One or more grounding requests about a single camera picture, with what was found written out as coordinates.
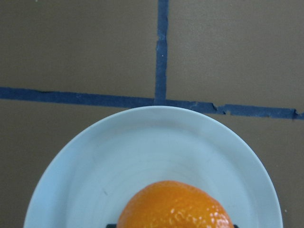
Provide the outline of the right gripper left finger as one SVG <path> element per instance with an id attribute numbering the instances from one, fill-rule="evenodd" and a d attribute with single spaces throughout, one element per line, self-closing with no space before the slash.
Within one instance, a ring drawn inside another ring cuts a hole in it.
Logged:
<path id="1" fill-rule="evenodd" d="M 107 224 L 106 228 L 117 228 L 116 224 Z"/>

